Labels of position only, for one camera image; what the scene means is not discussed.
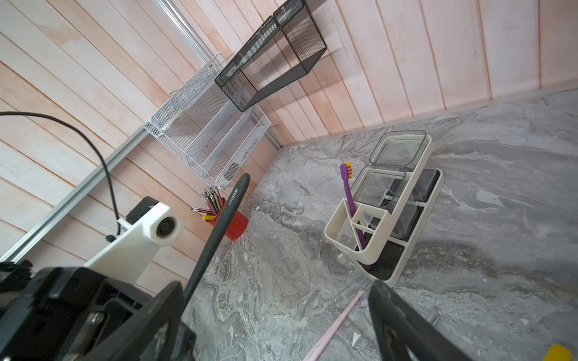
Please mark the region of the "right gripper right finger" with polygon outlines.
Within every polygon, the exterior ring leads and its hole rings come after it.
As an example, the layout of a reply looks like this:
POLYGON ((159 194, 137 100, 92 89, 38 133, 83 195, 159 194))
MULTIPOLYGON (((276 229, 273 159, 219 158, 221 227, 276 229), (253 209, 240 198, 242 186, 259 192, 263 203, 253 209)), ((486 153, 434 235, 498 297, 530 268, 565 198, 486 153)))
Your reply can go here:
POLYGON ((470 359, 384 282, 373 282, 368 304, 382 360, 470 359))

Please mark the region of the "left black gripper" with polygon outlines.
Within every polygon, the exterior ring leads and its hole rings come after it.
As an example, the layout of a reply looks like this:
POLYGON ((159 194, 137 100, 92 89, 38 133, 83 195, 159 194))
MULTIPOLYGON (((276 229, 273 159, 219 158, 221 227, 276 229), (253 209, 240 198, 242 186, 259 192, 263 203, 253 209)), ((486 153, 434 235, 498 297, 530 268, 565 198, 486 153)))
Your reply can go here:
MULTIPOLYGON (((83 360, 154 297, 84 267, 2 266, 1 358, 83 360)), ((182 326, 190 360, 197 335, 182 326)))

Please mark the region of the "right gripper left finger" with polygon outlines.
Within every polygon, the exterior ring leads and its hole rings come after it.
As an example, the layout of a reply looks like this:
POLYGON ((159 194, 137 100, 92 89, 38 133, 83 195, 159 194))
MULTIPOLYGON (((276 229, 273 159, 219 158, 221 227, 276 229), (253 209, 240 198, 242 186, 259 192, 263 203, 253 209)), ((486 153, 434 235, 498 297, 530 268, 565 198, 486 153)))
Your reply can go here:
POLYGON ((83 360, 182 360, 185 358, 182 285, 173 281, 83 360))

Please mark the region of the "black toothbrush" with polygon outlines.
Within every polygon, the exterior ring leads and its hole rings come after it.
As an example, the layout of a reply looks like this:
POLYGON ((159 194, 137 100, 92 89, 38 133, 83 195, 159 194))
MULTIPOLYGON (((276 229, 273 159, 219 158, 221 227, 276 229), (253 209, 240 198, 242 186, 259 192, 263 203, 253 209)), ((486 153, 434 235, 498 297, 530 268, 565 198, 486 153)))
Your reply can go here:
POLYGON ((197 261, 191 278, 185 287, 185 305, 190 302, 194 291, 202 280, 203 275, 206 269, 209 267, 209 264, 211 263, 212 258, 214 257, 222 239, 225 237, 230 224, 233 222, 236 216, 236 212, 241 205, 242 199, 248 189, 250 181, 250 174, 243 174, 233 188, 233 191, 231 192, 225 206, 222 208, 222 211, 218 216, 217 223, 206 242, 206 246, 204 247, 199 260, 197 261))

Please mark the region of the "purple toothbrush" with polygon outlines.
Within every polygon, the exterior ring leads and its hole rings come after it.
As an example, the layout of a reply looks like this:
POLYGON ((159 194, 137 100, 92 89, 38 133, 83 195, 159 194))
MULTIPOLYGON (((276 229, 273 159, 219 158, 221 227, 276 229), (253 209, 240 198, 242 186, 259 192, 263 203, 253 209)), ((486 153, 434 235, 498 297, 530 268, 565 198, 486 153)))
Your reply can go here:
MULTIPOLYGON (((347 198, 347 203, 349 206, 349 213, 353 217, 356 212, 354 198, 352 196, 351 188, 349 186, 349 180, 353 177, 352 165, 350 162, 344 162, 340 165, 341 179, 343 180, 343 186, 347 198)), ((361 230, 356 230, 358 241, 360 242, 359 249, 363 250, 367 246, 365 241, 364 233, 361 230)))

